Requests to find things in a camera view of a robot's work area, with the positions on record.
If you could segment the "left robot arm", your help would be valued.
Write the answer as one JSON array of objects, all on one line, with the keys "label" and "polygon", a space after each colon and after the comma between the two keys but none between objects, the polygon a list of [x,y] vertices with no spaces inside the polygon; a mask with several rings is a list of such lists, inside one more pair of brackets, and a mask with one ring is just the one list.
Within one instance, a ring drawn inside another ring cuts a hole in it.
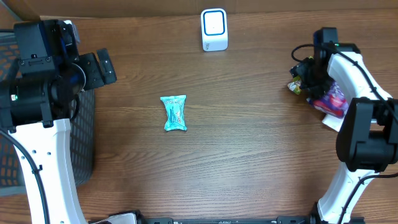
[{"label": "left robot arm", "polygon": [[72,102],[116,82],[106,49],[80,54],[72,21],[21,22],[19,54],[1,82],[1,134],[21,164],[33,223],[84,223],[70,156]]}]

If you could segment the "green yellow snack packet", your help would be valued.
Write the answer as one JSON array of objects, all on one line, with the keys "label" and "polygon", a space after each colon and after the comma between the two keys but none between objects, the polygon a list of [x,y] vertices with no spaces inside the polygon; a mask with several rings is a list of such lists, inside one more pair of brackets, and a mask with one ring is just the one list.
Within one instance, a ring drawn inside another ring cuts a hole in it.
[{"label": "green yellow snack packet", "polygon": [[295,93],[296,95],[299,95],[299,94],[301,94],[301,84],[302,84],[302,80],[301,80],[301,78],[299,77],[299,76],[296,76],[296,77],[294,77],[292,80],[291,80],[291,82],[289,82],[288,84],[287,84],[287,88],[291,91],[291,92],[293,92],[293,93]]}]

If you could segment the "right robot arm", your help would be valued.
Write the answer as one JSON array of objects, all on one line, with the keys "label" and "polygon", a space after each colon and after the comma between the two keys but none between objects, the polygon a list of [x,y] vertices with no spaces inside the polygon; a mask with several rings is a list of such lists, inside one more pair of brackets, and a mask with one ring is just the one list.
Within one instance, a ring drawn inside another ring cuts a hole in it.
[{"label": "right robot arm", "polygon": [[386,167],[397,163],[397,100],[373,79],[354,44],[314,45],[313,58],[299,60],[291,71],[296,76],[319,79],[310,86],[333,80],[349,107],[336,138],[340,164],[333,180],[308,217],[295,223],[364,223],[351,213],[366,187],[374,179],[390,179]]}]

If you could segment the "purple red liner pack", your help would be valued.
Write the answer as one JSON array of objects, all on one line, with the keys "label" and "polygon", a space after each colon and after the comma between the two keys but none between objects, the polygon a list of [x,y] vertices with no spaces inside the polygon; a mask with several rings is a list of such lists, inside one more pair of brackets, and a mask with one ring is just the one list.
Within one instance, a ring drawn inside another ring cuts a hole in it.
[{"label": "purple red liner pack", "polygon": [[349,107],[347,100],[336,82],[321,98],[314,100],[307,98],[310,106],[336,118],[343,118]]}]

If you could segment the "white tube gold cap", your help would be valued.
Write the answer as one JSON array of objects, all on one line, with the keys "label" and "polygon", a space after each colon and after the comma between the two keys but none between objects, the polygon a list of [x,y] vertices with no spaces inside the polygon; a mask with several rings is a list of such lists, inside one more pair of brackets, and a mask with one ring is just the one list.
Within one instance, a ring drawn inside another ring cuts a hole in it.
[{"label": "white tube gold cap", "polygon": [[336,132],[339,132],[343,124],[343,118],[337,118],[330,114],[326,114],[326,116],[322,120],[322,123],[329,128],[334,129]]}]

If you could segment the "mint green tissue pack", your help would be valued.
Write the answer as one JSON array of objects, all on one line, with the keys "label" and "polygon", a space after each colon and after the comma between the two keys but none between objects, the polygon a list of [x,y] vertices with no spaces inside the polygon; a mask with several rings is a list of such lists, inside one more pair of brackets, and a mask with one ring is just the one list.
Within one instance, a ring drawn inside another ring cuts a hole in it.
[{"label": "mint green tissue pack", "polygon": [[186,98],[186,95],[160,97],[167,114],[167,121],[164,126],[166,131],[187,130],[184,115]]}]

